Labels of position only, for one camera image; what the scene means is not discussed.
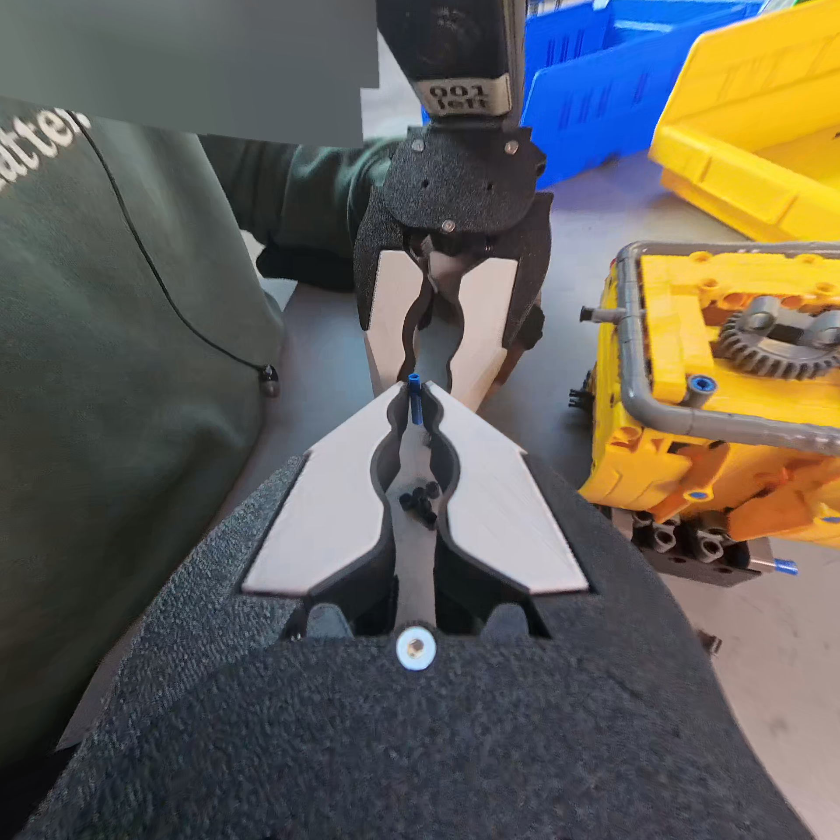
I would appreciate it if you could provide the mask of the blue plastic bin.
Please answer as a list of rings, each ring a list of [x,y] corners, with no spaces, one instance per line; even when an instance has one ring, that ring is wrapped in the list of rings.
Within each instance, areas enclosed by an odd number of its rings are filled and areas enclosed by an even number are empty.
[[[764,2],[527,2],[526,75],[640,39],[750,18]]]
[[[737,22],[642,38],[526,76],[521,123],[546,157],[538,189],[646,151],[690,48]]]

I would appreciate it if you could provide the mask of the person's left forearm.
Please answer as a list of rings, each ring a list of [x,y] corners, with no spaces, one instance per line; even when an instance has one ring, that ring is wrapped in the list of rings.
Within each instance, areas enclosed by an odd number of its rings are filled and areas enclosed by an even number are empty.
[[[399,138],[334,148],[199,138],[238,227],[261,246],[258,273],[321,290],[354,290],[354,241]]]

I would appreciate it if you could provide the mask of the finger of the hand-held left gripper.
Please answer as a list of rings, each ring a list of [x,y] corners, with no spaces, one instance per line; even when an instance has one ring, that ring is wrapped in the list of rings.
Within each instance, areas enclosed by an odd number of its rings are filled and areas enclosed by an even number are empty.
[[[364,347],[374,396],[415,372],[418,327],[432,300],[424,271],[404,251],[384,250],[374,277]]]
[[[518,263],[492,257],[461,278],[457,303],[463,321],[460,342],[448,362],[449,393],[467,408],[479,408],[508,351],[503,346]]]

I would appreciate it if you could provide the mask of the yellow lego vehicle model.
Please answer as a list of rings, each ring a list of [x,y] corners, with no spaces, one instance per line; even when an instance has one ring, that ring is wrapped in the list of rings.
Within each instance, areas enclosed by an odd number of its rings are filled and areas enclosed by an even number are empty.
[[[658,570],[797,574],[771,539],[839,545],[838,243],[635,243],[614,259],[580,493]]]

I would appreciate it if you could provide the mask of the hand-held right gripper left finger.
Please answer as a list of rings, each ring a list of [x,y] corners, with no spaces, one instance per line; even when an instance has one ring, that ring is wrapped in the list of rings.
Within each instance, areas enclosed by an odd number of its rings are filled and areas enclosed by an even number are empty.
[[[304,455],[242,582],[248,594],[375,597],[393,574],[386,491],[400,469],[403,386],[396,384]]]

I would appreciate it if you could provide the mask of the black lego connector assembly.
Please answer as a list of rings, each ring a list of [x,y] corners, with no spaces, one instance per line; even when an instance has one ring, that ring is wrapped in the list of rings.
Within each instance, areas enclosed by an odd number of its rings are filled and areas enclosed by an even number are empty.
[[[428,529],[436,529],[437,513],[433,502],[439,497],[439,485],[435,481],[415,486],[411,491],[403,492],[399,498],[401,509]]]

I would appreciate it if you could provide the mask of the person's left hand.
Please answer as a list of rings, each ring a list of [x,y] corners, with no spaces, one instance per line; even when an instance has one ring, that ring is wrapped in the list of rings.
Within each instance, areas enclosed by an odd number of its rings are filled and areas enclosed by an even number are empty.
[[[497,392],[504,384],[506,384],[518,365],[522,356],[527,352],[527,349],[520,343],[513,344],[507,351],[504,361],[502,362],[499,371],[497,372],[493,382],[490,385],[488,393]]]

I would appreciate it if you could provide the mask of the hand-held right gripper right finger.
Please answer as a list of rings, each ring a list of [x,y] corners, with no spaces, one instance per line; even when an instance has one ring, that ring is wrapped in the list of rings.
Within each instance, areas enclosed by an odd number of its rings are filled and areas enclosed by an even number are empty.
[[[440,411],[438,438],[454,452],[446,519],[455,548],[528,595],[587,592],[525,451],[439,385],[424,390]]]

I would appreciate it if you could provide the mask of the yellow plastic bin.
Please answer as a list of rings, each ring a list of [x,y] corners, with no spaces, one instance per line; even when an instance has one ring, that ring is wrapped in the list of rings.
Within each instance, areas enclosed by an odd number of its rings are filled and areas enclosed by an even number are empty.
[[[658,121],[665,189],[765,243],[839,239],[839,2],[705,33]]]

